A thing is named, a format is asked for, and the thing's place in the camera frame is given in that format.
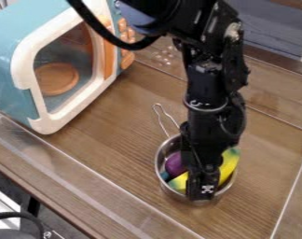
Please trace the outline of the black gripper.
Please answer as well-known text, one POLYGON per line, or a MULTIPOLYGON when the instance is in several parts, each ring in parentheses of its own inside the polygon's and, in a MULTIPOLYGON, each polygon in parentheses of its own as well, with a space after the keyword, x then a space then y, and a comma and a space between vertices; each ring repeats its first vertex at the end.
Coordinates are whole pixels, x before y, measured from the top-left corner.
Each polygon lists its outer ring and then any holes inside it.
POLYGON ((247 125, 246 103, 240 93, 222 100, 220 105, 192 105, 187 121, 179 126, 182 161, 188 170, 186 196, 191 201, 215 197, 223 163, 222 153, 236 146, 247 125))

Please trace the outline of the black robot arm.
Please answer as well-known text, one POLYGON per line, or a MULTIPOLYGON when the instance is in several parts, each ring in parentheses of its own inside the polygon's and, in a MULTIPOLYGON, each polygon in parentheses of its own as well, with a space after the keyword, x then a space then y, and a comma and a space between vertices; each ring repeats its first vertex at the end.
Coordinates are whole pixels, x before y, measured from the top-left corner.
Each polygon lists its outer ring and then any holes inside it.
POLYGON ((143 35, 140 41, 127 43, 107 30, 84 0, 66 1, 94 32, 122 49, 140 50, 160 37, 172 38, 187 74, 188 115, 179 126, 182 165, 188 171, 186 197, 214 199, 222 153, 238 145, 247 124, 239 90, 248 84, 250 69, 236 10, 224 0, 119 0, 130 27, 143 35))

